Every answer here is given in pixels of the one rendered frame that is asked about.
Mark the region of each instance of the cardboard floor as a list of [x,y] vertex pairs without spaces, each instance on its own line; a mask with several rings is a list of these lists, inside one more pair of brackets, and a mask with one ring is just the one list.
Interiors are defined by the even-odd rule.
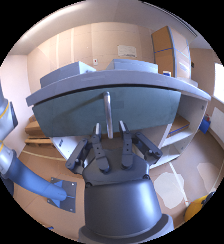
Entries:
[[[51,177],[55,177],[77,183],[75,213],[50,205],[47,198],[29,192],[15,183],[13,195],[15,201],[37,224],[53,227],[49,231],[77,241],[79,228],[85,225],[85,184],[82,176],[75,175],[66,168],[66,161],[56,148],[25,146],[19,159],[49,182]],[[151,169],[150,177],[161,211],[173,218],[176,229],[185,224],[184,214],[190,204],[185,201],[194,201],[218,188],[224,177],[224,151],[209,132],[197,132],[179,158]]]

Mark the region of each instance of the drawer handle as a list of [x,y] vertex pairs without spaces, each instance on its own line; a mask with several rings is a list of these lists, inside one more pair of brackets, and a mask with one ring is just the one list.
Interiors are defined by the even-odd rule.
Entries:
[[108,137],[109,139],[112,139],[113,126],[112,126],[112,117],[111,117],[110,94],[108,91],[104,92],[104,102],[105,102],[105,115],[106,115]]

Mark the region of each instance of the drawer front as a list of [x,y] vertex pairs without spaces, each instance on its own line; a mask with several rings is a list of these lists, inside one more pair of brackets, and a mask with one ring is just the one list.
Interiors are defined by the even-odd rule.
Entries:
[[119,132],[120,120],[129,130],[173,123],[181,97],[180,92],[159,88],[102,88],[65,95],[32,109],[46,137],[91,135],[96,123],[106,134],[105,91],[110,93],[113,132]]

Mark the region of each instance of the radiator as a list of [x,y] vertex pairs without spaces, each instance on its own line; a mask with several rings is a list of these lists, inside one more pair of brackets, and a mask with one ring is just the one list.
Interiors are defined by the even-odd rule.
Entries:
[[210,128],[219,136],[224,143],[224,113],[214,108]]

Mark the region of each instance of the blue bin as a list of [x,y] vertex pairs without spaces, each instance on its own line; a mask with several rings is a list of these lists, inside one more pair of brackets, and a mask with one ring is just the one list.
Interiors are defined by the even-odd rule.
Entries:
[[211,123],[211,121],[207,121],[203,118],[203,120],[199,126],[199,129],[205,134],[210,126],[210,123]]

